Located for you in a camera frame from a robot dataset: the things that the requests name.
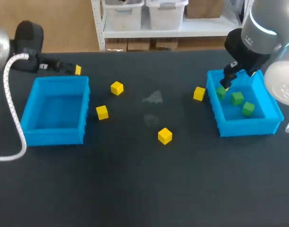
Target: blue plastic bin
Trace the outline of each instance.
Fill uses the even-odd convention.
[[[221,86],[220,80],[223,77],[223,70],[209,71],[206,85],[220,136],[275,134],[284,117],[276,100],[266,90],[262,72],[258,71],[252,77],[246,72],[239,72],[237,78],[232,81],[225,99],[220,101],[216,89]],[[244,103],[233,106],[230,102],[231,94],[238,91],[242,92],[244,102],[255,104],[254,113],[250,118],[241,113]]]
[[[85,76],[35,79],[21,120],[27,145],[83,144],[89,95]]]

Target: black table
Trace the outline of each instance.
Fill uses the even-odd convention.
[[[27,149],[0,163],[0,227],[288,226],[289,134],[221,139],[208,102],[192,99],[225,51],[59,54],[83,66],[91,101],[83,146]],[[22,116],[35,76],[11,72]],[[120,96],[110,93],[114,81]],[[162,103],[144,102],[160,91]],[[109,119],[95,108],[107,105]],[[173,132],[164,146],[160,129]],[[0,155],[20,141],[0,75]]]

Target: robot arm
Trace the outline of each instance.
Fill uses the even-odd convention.
[[[249,76],[281,49],[265,73],[265,85],[279,102],[289,105],[289,0],[256,0],[243,29],[229,33],[225,47],[236,62],[224,69],[224,88],[231,86],[236,72]]]
[[[11,68],[33,73],[37,73],[39,69],[44,69],[80,75],[81,67],[76,64],[43,57],[43,38],[42,27],[30,21],[23,21],[17,26],[15,38],[12,40],[0,28],[0,71],[10,57],[19,53],[27,53],[30,56],[27,61],[19,60]]]

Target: yellow cube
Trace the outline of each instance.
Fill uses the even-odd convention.
[[[119,96],[122,92],[124,91],[124,85],[119,83],[119,82],[115,82],[111,85],[111,92],[117,96]]]
[[[80,76],[81,72],[82,72],[82,67],[80,67],[79,65],[76,65],[76,67],[75,67],[75,75]]]
[[[164,128],[158,133],[158,140],[166,145],[168,142],[172,140],[173,134],[167,129]]]
[[[194,99],[202,101],[204,94],[205,94],[205,88],[196,87],[196,90],[194,92]]]
[[[107,107],[105,105],[97,107],[96,111],[99,120],[103,120],[109,117]]]

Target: wooden floor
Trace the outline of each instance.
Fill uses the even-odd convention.
[[[44,28],[43,52],[98,52],[90,0],[0,0],[0,26],[12,38],[22,20]],[[223,49],[223,37],[184,38],[178,50]]]

